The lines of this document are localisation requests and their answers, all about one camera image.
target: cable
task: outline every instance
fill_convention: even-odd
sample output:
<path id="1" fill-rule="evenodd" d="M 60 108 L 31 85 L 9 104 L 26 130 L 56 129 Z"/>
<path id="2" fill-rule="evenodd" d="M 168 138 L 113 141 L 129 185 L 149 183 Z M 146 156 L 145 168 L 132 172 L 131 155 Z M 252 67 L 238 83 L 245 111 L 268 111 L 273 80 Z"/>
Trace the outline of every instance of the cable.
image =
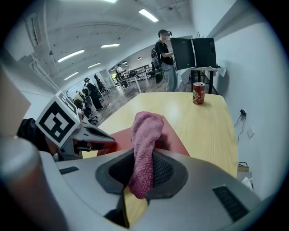
<path id="1" fill-rule="evenodd" d="M 242 132 L 244 131 L 244 123 L 245 123 L 245 121 L 246 121 L 246 117 L 245 117 L 245 119 L 244 119 L 244 121 L 243 121 Z M 239 143 L 240 135 L 242 134 L 242 132 L 240 132 L 240 134 L 238 135 L 238 142 L 237 142 L 237 144 Z"/>
<path id="2" fill-rule="evenodd" d="M 248 167 L 248 165 L 247 165 L 247 163 L 246 163 L 246 162 L 238 162 L 238 165 L 244 166 L 244 165 L 243 165 L 243 164 L 241 164 L 241 163 L 244 163 L 244 164 L 246 164 L 246 167 Z"/>
<path id="3" fill-rule="evenodd" d="M 239 119 L 241 118 L 242 115 L 239 116 L 237 122 L 235 123 L 234 127 L 237 125 L 237 123 L 239 122 Z"/>

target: wall outlet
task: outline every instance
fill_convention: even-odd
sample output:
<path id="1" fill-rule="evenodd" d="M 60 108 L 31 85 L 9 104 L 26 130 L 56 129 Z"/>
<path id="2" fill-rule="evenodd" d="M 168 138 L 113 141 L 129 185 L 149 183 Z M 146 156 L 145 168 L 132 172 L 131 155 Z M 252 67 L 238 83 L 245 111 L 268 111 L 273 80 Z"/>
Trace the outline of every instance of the wall outlet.
<path id="1" fill-rule="evenodd" d="M 254 130 L 252 127 L 250 127 L 247 131 L 248 137 L 249 139 L 251 139 L 251 137 L 255 134 Z"/>

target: red mat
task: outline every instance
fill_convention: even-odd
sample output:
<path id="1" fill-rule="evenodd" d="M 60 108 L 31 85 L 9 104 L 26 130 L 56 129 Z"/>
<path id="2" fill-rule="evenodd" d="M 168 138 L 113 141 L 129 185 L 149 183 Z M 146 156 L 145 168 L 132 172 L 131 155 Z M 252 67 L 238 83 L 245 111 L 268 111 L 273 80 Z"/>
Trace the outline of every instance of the red mat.
<path id="1" fill-rule="evenodd" d="M 155 147 L 190 156 L 169 122 L 164 116 L 162 116 L 162 118 L 164 122 L 162 135 L 160 139 L 156 141 Z M 109 149 L 99 150 L 97 156 L 133 148 L 131 143 L 131 128 L 116 132 L 111 134 L 111 136 L 116 140 L 116 144 Z"/>

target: computer monitor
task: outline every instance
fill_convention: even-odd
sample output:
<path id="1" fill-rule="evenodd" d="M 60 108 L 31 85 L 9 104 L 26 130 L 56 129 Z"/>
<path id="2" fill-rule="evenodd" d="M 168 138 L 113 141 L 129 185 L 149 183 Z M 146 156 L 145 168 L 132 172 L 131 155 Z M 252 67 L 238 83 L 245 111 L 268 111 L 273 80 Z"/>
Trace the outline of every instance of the computer monitor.
<path id="1" fill-rule="evenodd" d="M 171 38 L 171 45 L 177 70 L 195 67 L 195 57 L 191 39 Z"/>
<path id="2" fill-rule="evenodd" d="M 196 67 L 217 67 L 215 42 L 213 38 L 194 38 Z"/>

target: cap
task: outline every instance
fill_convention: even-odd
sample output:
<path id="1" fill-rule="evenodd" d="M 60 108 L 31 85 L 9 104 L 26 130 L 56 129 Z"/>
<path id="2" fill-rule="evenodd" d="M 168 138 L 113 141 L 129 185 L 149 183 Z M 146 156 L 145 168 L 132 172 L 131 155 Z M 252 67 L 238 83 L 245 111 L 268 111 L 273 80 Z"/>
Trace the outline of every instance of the cap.
<path id="1" fill-rule="evenodd" d="M 164 36 L 170 36 L 170 35 L 172 35 L 172 32 L 162 29 L 158 32 L 158 37 L 160 37 L 161 34 L 163 34 Z"/>

